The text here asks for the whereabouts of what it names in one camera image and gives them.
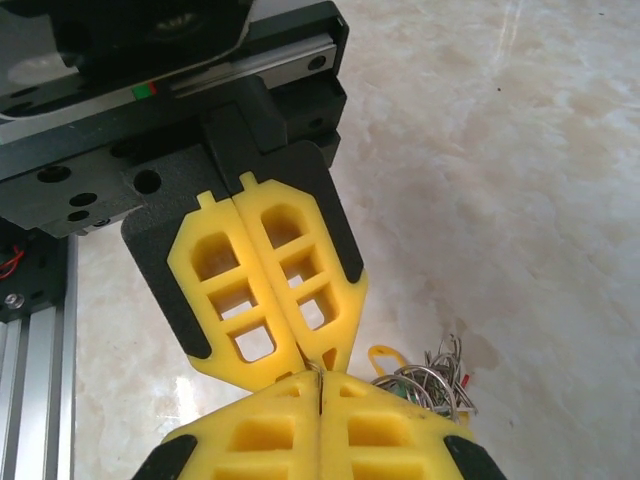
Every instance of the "yellow keychain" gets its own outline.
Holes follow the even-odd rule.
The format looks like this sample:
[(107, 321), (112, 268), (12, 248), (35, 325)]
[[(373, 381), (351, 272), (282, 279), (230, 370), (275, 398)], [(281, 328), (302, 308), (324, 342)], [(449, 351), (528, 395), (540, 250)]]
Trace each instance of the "yellow keychain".
[(395, 359), (398, 362), (398, 368), (405, 367), (409, 363), (400, 352), (385, 345), (374, 345), (369, 349), (367, 355), (369, 356), (369, 361), (371, 362), (371, 365), (373, 366), (379, 377), (393, 373), (385, 371), (385, 369), (377, 361), (377, 358), (379, 357), (391, 357)]

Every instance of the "marble floor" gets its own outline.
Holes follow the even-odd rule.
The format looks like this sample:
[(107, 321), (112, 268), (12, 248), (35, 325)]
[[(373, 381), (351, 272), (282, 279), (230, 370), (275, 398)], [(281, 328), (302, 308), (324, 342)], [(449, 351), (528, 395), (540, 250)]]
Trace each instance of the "marble floor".
[[(339, 0), (332, 170), (367, 348), (460, 335), (471, 427), (510, 479), (640, 470), (640, 2)], [(189, 367), (114, 225), (80, 241), (76, 478), (130, 478), (244, 396)]]

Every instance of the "screw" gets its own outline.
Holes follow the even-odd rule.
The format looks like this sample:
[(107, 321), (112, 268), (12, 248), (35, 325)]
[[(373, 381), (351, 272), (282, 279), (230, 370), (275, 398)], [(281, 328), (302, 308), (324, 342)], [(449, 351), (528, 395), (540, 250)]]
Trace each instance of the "screw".
[(111, 223), (111, 219), (107, 218), (106, 220), (99, 220), (96, 223), (93, 224), (94, 227), (96, 228), (100, 228), (100, 227), (104, 227), (105, 225), (109, 225)]
[(24, 297), (19, 293), (10, 293), (7, 295), (7, 298), (4, 299), (4, 304), (10, 310), (17, 310), (24, 305)]

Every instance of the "red wire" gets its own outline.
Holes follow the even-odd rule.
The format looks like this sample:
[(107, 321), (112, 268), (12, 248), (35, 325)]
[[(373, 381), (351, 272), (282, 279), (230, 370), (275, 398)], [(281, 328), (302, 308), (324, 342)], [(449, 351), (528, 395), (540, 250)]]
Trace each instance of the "red wire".
[(20, 250), (17, 245), (13, 246), (13, 251), (16, 254), (15, 257), (13, 257), (11, 260), (8, 260), (4, 262), (2, 265), (0, 265), (0, 272), (3, 272), (3, 270), (6, 270), (7, 268), (9, 268), (8, 271), (0, 273), (0, 280), (4, 280), (5, 278), (8, 278), (11, 275), (13, 275), (13, 272), (15, 272), (16, 268), (18, 268), (18, 263), (20, 263), (20, 259), (24, 256), (24, 250)]

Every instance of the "mounting hole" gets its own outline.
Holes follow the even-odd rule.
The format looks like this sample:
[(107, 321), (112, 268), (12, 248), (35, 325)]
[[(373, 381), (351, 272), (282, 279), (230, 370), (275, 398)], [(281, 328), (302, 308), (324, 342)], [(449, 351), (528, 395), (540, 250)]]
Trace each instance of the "mounting hole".
[(71, 170), (67, 167), (61, 167), (60, 165), (54, 165), (47, 167), (44, 170), (38, 172), (38, 180), (42, 183), (58, 183), (66, 180), (71, 176)]
[(133, 179), (133, 187), (143, 195), (157, 192), (160, 185), (162, 185), (160, 175), (153, 170), (142, 170)]
[(115, 158), (132, 157), (138, 151), (138, 142), (134, 140), (125, 140), (111, 147), (109, 153)]
[(21, 114), (24, 110), (33, 105), (33, 102), (23, 102), (18, 105), (14, 105), (13, 107), (9, 107), (6, 110), (2, 111), (3, 115), (7, 115), (8, 117), (15, 117), (16, 115)]
[(98, 199), (98, 196), (95, 193), (79, 193), (71, 200), (69, 200), (69, 205), (72, 207), (86, 207), (87, 205), (91, 205)]
[(36, 90), (38, 90), (38, 87), (23, 88), (22, 90), (18, 90), (17, 92), (13, 92), (11, 94), (11, 98), (23, 97), (25, 95), (29, 95), (30, 93), (35, 92)]
[(309, 128), (311, 130), (316, 130), (316, 129), (320, 128), (323, 123), (324, 123), (324, 120), (322, 120), (321, 118), (316, 118), (315, 120), (311, 120), (309, 122)]
[(84, 220), (89, 216), (89, 212), (86, 210), (78, 210), (77, 212), (70, 213), (67, 215), (67, 220), (70, 222), (79, 222), (80, 220)]
[(319, 55), (309, 62), (309, 66), (307, 68), (310, 71), (318, 70), (324, 67), (326, 63), (327, 63), (327, 57), (325, 57), (324, 55)]

